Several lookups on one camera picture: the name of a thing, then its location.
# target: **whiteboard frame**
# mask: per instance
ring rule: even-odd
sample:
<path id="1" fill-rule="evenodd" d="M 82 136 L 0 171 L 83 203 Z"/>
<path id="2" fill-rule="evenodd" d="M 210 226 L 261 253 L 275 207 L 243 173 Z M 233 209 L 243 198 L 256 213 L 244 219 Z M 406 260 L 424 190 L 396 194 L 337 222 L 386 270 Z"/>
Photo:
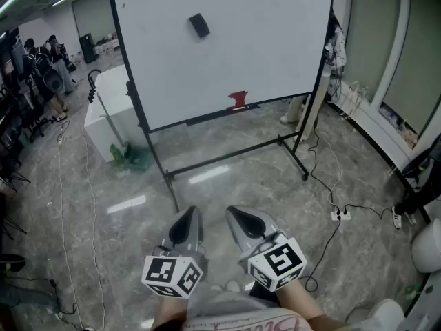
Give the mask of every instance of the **whiteboard frame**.
<path id="1" fill-rule="evenodd" d="M 333 2 L 334 2 L 334 0 L 330 1 L 329 16 L 331 16 Z M 136 89 L 136 84 L 134 82 L 134 77 L 133 77 L 133 74 L 132 74 L 132 69 L 130 67 L 130 62 L 129 62 L 129 59 L 128 59 L 128 56 L 127 56 L 127 52 L 126 52 L 126 49 L 125 49 L 125 44 L 124 44 L 124 40 L 123 40 L 123 34 L 121 32 L 121 25 L 119 23 L 118 11 L 116 9 L 116 1 L 115 0 L 110 0 L 110 6 L 112 8 L 112 16 L 113 16 L 114 23 L 115 23 L 116 33 L 118 35 L 118 40 L 119 40 L 119 44 L 120 44 L 120 48 L 121 48 L 121 53 L 123 55 L 124 64 L 125 64 L 125 67 L 126 67 L 126 70 L 127 70 L 127 75 L 129 76 L 129 80 L 130 80 L 130 83 L 132 85 L 132 89 L 131 89 L 131 92 L 129 92 L 129 94 L 130 94 L 130 97 L 132 99 L 136 115 L 137 115 L 137 117 L 138 117 L 138 119 L 140 121 L 140 125 L 141 125 L 141 127 L 142 127 L 146 137 L 147 137 L 147 134 L 149 134 L 149 133 L 153 133 L 153 132 L 156 132 L 156 131 L 159 131 L 159 130 L 164 130 L 166 128 L 171 128 L 173 126 L 177 126 L 177 125 L 180 125 L 180 124 L 183 124 L 183 123 L 198 123 L 198 122 L 202 122 L 202 121 L 209 121 L 210 119 L 215 119 L 215 118 L 218 118 L 218 117 L 223 117 L 223 116 L 226 116 L 226 115 L 236 114 L 237 112 L 240 112 L 240 110 L 239 111 L 234 111 L 234 110 L 231 110 L 231 109 L 223 109 L 223 110 L 219 110 L 219 111 L 216 111 L 216 112 L 211 112 L 211 113 L 203 114 L 203 115 L 198 116 L 198 117 L 194 117 L 194 118 L 189 118 L 189 119 L 186 119 L 186 120 L 178 121 L 176 123 L 171 123 L 169 125 L 161 126 L 159 128 L 151 129 L 150 126 L 149 126 L 147 117 L 145 115 L 145 112 L 144 112 L 141 100 L 139 98 L 138 90 Z M 324 51 L 325 51 L 325 46 L 327 44 L 327 40 L 326 39 L 327 38 L 325 37 L 325 40 L 324 40 L 324 43 L 323 43 L 323 50 L 322 50 L 322 60 L 323 60 L 323 55 L 324 55 Z M 319 66 L 319 69 L 317 71 L 316 83 L 320 80 L 321 74 L 322 74 L 322 68 Z M 277 100 L 281 100 L 281 99 L 301 97 L 301 96 L 305 96 L 305 95 L 311 94 L 313 91 L 314 90 L 311 90 L 310 92 L 300 93 L 300 94 L 291 94 L 291 95 L 288 95 L 288 96 L 283 96 L 283 97 L 278 97 L 278 98 L 271 98 L 271 99 L 264 100 L 264 101 L 259 101 L 259 102 L 256 102 L 256 103 L 247 103 L 245 105 L 246 109 L 244 109 L 242 111 L 248 110 L 247 109 L 248 106 L 255 106 L 255 105 L 258 105 L 258 104 L 269 103 L 269 102 L 277 101 Z"/>

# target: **black eraser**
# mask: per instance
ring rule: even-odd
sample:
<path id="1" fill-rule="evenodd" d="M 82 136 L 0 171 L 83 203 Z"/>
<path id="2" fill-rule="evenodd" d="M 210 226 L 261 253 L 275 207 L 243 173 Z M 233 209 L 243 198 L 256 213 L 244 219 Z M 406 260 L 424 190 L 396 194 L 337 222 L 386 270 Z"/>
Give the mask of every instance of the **black eraser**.
<path id="1" fill-rule="evenodd" d="M 194 29 L 196 30 L 196 33 L 198 34 L 199 38 L 203 38 L 209 35 L 207 22 L 205 22 L 201 14 L 195 14 L 194 16 L 191 16 L 189 20 L 193 25 Z"/>

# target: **person wearing black shirt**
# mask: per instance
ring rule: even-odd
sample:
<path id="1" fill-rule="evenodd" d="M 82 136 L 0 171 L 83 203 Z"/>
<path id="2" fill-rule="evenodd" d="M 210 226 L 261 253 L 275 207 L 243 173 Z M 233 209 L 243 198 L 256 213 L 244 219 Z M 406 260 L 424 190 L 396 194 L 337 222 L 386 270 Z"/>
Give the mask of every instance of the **person wearing black shirt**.
<path id="1" fill-rule="evenodd" d="M 64 120 L 66 114 L 64 113 L 67 108 L 62 98 L 53 93 L 45 84 L 43 80 L 42 70 L 52 68 L 50 63 L 50 53 L 45 47 L 35 47 L 34 40 L 29 38 L 24 45 L 28 55 L 23 57 L 23 76 L 22 78 L 32 75 L 35 85 L 39 91 L 39 94 L 45 101 L 50 104 L 50 111 L 58 121 Z"/>
<path id="2" fill-rule="evenodd" d="M 64 82 L 65 94 L 68 95 L 74 91 L 74 84 L 70 79 L 68 69 L 66 68 L 65 59 L 67 55 L 63 52 L 65 49 L 58 43 L 57 38 L 52 35 L 49 37 L 50 56 L 54 69 L 58 71 Z"/>

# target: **whiteboard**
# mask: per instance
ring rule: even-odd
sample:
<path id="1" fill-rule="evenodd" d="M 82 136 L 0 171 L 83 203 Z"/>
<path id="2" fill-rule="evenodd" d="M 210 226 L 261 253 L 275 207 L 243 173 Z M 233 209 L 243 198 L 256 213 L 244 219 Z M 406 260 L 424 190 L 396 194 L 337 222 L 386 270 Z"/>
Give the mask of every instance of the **whiteboard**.
<path id="1" fill-rule="evenodd" d="M 114 0 L 150 130 L 311 92 L 331 0 Z M 188 19 L 201 13 L 210 34 Z"/>

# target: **black pants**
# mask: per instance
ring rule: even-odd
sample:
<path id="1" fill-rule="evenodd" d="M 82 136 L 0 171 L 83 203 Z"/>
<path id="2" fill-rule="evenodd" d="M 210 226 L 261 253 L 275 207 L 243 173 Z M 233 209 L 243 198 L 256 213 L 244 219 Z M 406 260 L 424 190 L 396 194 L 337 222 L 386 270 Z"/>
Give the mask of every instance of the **black pants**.
<path id="1" fill-rule="evenodd" d="M 410 194 L 402 203 L 395 206 L 395 213 L 402 215 L 405 212 L 413 214 L 415 211 L 436 200 L 441 195 L 441 162 L 435 162 L 429 179 L 418 192 Z"/>

